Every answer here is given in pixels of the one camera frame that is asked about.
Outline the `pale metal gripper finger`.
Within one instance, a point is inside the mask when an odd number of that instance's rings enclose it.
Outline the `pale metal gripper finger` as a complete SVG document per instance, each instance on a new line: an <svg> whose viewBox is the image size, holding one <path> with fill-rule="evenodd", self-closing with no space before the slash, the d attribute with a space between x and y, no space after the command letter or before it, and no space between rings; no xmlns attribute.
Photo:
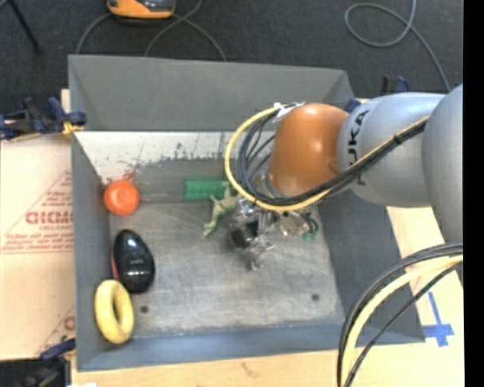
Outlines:
<svg viewBox="0 0 484 387"><path fill-rule="evenodd" d="M246 266L249 270L258 270L262 265L263 252L248 250L244 252L243 258L245 259Z"/></svg>
<svg viewBox="0 0 484 387"><path fill-rule="evenodd" d="M275 244L266 236L259 236L255 240L255 253L263 256L266 252L275 248Z"/></svg>

